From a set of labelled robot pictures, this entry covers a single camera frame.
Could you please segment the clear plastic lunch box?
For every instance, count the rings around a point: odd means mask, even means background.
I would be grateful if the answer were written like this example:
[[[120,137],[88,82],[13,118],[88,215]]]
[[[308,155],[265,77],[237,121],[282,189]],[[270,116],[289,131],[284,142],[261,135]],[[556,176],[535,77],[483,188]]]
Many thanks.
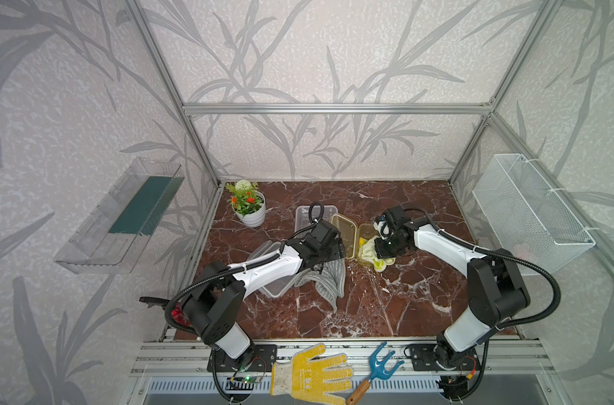
[[[308,220],[308,208],[309,205],[299,206],[295,212],[295,231],[292,234],[291,238],[298,238],[300,240],[305,239],[309,236],[313,231],[316,230],[315,227],[312,227],[313,224],[310,224]],[[324,215],[321,222],[325,222],[330,225],[333,230],[339,232],[337,227],[335,227],[331,223],[331,218],[334,214],[338,213],[338,209],[334,205],[324,205]]]

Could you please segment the green yellow cloth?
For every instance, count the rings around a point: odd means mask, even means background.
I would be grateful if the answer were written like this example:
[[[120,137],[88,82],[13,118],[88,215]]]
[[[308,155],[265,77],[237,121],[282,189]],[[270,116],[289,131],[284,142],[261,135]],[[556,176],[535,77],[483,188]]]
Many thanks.
[[[376,273],[382,273],[388,266],[395,263],[395,258],[380,258],[376,251],[375,242],[381,241],[378,236],[373,236],[370,239],[359,239],[359,249],[357,260],[366,267],[372,267]]]

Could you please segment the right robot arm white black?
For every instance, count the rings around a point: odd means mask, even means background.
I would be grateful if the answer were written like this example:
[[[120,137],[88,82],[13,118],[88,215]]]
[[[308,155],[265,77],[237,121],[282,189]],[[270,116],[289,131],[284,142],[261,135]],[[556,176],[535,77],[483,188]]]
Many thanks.
[[[389,224],[386,219],[378,219],[374,229],[379,233],[374,243],[379,258],[396,258],[408,250],[426,251],[467,279],[467,309],[437,337],[434,359],[444,370],[457,368],[476,346],[485,344],[498,331],[543,320],[560,305],[562,293],[553,275],[504,249],[491,251],[463,241],[424,218],[404,224]],[[515,318],[531,305],[521,266],[543,276],[553,296],[544,310]]]

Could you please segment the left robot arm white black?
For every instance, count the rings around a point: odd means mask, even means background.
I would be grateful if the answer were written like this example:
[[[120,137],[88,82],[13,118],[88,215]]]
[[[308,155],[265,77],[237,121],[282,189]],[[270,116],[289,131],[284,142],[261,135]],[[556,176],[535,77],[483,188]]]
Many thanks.
[[[343,258],[340,231],[328,221],[317,221],[282,241],[278,249],[252,261],[210,263],[196,283],[170,299],[165,320],[175,329],[197,335],[211,349],[240,361],[252,354],[254,347],[237,323],[245,298],[277,279]]]

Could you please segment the grey striped cleaning cloth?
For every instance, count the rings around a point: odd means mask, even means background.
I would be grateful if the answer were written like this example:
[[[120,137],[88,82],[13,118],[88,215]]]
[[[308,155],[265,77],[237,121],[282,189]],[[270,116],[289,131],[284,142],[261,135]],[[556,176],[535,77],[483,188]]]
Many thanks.
[[[321,268],[310,268],[300,272],[293,287],[301,287],[313,282],[318,294],[337,312],[337,300],[344,297],[346,280],[345,259],[324,263]]]

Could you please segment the clear lunch box lid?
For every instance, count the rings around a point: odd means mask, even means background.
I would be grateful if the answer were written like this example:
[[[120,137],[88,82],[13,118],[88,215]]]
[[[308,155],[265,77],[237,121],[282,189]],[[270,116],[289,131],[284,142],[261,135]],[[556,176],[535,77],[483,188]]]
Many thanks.
[[[263,242],[261,246],[258,246],[258,248],[251,253],[247,261],[254,262],[258,261],[259,258],[271,257],[279,252],[280,247],[280,242]],[[259,268],[248,270],[245,273],[245,297],[247,298],[260,288],[276,280],[295,276],[300,269],[301,263],[302,261],[298,253],[290,246],[286,246],[280,258],[277,258],[271,263],[264,264]]]

